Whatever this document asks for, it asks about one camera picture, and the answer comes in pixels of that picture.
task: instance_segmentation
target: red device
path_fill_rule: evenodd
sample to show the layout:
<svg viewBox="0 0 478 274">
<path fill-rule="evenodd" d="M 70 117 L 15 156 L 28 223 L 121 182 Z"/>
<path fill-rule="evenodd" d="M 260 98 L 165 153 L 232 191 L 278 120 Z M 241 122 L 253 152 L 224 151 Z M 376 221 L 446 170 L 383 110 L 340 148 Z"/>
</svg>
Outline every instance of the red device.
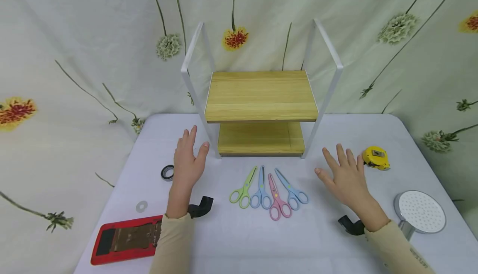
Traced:
<svg viewBox="0 0 478 274">
<path fill-rule="evenodd" d="M 125 261 L 156 252 L 163 215 L 103 224 L 96 237 L 91 264 Z"/>
</svg>

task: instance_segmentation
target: two-tier shelf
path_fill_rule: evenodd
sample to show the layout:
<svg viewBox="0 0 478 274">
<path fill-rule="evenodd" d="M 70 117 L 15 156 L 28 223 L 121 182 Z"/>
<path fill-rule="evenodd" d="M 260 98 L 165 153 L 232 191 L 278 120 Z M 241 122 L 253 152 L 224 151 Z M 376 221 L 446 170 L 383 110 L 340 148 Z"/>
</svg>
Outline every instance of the two-tier shelf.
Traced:
<svg viewBox="0 0 478 274">
<path fill-rule="evenodd" d="M 337 66 L 320 109 L 307 73 L 316 29 Z M 204 38 L 212 69 L 205 108 L 188 74 L 189 62 L 200 34 Z M 204 22 L 198 24 L 181 67 L 184 82 L 217 158 L 251 155 L 296 155 L 305 158 L 342 70 L 339 55 L 318 19 L 312 21 L 303 70 L 215 72 Z M 301 122 L 314 122 L 305 143 Z"/>
</svg>

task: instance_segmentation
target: scissors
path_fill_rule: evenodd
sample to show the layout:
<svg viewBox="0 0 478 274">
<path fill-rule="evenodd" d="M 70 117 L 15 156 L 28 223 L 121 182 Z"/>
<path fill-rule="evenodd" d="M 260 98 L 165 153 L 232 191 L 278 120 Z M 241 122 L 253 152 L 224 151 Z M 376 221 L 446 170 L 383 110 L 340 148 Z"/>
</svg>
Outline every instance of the scissors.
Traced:
<svg viewBox="0 0 478 274">
<path fill-rule="evenodd" d="M 231 195 L 229 195 L 229 201 L 235 204 L 236 202 L 239 202 L 239 207 L 245 209 L 249 206 L 249 203 L 251 202 L 251 198 L 249 196 L 248 190 L 249 187 L 251 186 L 252 179 L 254 179 L 254 173 L 256 172 L 257 166 L 252 168 L 251 172 L 249 173 L 249 176 L 246 177 L 246 181 L 244 182 L 244 186 L 242 188 L 234 190 Z M 232 199 L 232 195 L 234 193 L 238 194 L 238 198 Z M 242 200 L 244 198 L 247 198 L 247 204 L 245 206 L 242 205 Z"/>
<path fill-rule="evenodd" d="M 251 197 L 251 207 L 254 209 L 258 208 L 259 205 L 262 205 L 262 208 L 264 209 L 270 209 L 272 206 L 272 199 L 267 194 L 266 189 L 264 188 L 264 178 L 265 178 L 264 165 L 262 165 L 261 168 L 259 169 L 259 190 L 257 190 L 257 192 Z M 255 197 L 257 197 L 257 199 L 259 200 L 257 202 L 257 205 L 252 204 L 252 199 L 254 199 Z M 264 205 L 264 199 L 268 199 L 267 206 Z"/>
<path fill-rule="evenodd" d="M 287 203 L 290 205 L 290 207 L 294 210 L 297 211 L 299 209 L 299 202 L 301 204 L 307 204 L 309 202 L 309 197 L 307 194 L 302 192 L 301 190 L 297 190 L 292 188 L 290 185 L 289 181 L 284 177 L 284 175 L 280 172 L 279 168 L 274 169 L 276 171 L 277 177 L 279 180 L 282 182 L 284 187 L 289 190 L 289 198 L 287 199 Z M 300 198 L 300 195 L 303 194 L 305 196 L 305 200 Z M 295 202 L 294 205 L 290 204 L 290 200 L 293 200 Z"/>
<path fill-rule="evenodd" d="M 272 174 L 269 174 L 268 178 L 269 178 L 269 185 L 271 187 L 271 192 L 272 192 L 272 195 L 274 197 L 274 204 L 272 204 L 271 208 L 269 209 L 269 215 L 271 216 L 272 220 L 274 220 L 274 221 L 279 220 L 281 214 L 283 214 L 284 217 L 286 217 L 286 218 L 291 217 L 292 216 L 292 208 L 290 207 L 290 205 L 287 202 L 283 201 L 279 197 L 279 193 L 277 193 L 276 183 L 274 182 L 274 179 L 272 178 Z M 287 214 L 284 213 L 284 210 L 283 210 L 284 206 L 289 207 L 290 214 L 287 215 Z M 273 209 L 277 210 L 277 214 L 278 214 L 277 218 L 274 218 L 274 216 L 272 215 L 272 210 Z"/>
</svg>

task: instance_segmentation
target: washer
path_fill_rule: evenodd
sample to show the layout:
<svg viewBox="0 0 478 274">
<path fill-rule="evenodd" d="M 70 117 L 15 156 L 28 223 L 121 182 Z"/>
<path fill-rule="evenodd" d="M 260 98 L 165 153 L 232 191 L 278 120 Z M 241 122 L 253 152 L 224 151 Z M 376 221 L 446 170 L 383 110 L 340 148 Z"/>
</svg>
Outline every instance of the washer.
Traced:
<svg viewBox="0 0 478 274">
<path fill-rule="evenodd" d="M 144 210 L 148 207 L 148 202 L 147 201 L 140 201 L 136 205 L 136 212 L 142 213 Z"/>
</svg>

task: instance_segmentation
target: black rubber ring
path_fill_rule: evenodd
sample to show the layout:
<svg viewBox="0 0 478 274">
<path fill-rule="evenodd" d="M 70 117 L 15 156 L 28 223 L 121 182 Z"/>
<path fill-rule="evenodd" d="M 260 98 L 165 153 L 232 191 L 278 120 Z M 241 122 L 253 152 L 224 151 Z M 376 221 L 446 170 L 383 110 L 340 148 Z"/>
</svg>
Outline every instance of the black rubber ring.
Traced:
<svg viewBox="0 0 478 274">
<path fill-rule="evenodd" d="M 173 177 L 174 177 L 174 173 L 170 176 L 170 177 L 167 177 L 166 176 L 166 173 L 167 171 L 169 170 L 174 170 L 174 165 L 166 165 L 163 170 L 161 170 L 161 177 L 163 178 L 163 180 L 165 181 L 172 181 L 173 180 Z"/>
</svg>

